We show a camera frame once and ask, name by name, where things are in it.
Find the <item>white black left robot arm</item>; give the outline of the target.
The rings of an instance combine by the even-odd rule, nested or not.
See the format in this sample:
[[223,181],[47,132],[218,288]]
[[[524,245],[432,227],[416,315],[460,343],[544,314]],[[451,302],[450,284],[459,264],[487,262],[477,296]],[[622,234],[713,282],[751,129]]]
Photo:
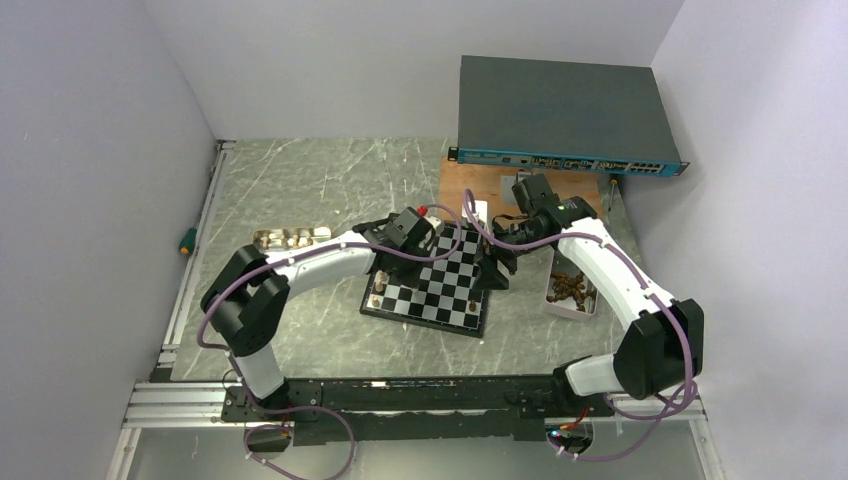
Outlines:
[[331,281],[380,272],[414,286],[433,260],[442,227],[441,219],[408,207],[309,247],[275,255],[239,248],[200,307],[247,382],[248,407],[264,420],[286,409],[288,382],[272,341],[289,300]]

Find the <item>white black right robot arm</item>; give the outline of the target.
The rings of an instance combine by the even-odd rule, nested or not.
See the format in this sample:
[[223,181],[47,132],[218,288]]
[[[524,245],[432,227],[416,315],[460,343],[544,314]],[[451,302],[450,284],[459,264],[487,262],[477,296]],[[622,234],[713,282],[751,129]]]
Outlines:
[[678,300],[643,272],[581,197],[560,198],[543,175],[512,188],[525,220],[499,230],[482,225],[473,194],[463,211],[493,252],[518,255],[551,246],[575,265],[612,308],[624,337],[610,354],[574,360],[555,369],[551,401],[574,415],[590,396],[625,393],[643,400],[677,386],[682,403],[697,395],[702,368],[704,314],[693,299]]

